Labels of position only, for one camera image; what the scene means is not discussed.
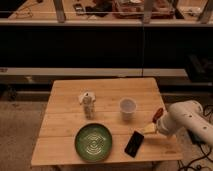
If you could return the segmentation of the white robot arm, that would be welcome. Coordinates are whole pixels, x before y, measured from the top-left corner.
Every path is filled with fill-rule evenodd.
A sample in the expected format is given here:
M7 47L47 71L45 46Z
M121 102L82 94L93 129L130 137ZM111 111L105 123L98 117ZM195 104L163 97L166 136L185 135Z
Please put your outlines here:
M168 112L158 118L155 123L145 125L142 133L159 132L165 136L172 136L184 127L213 147L213 125L201 117L203 111L202 105L195 100L173 103L169 106Z

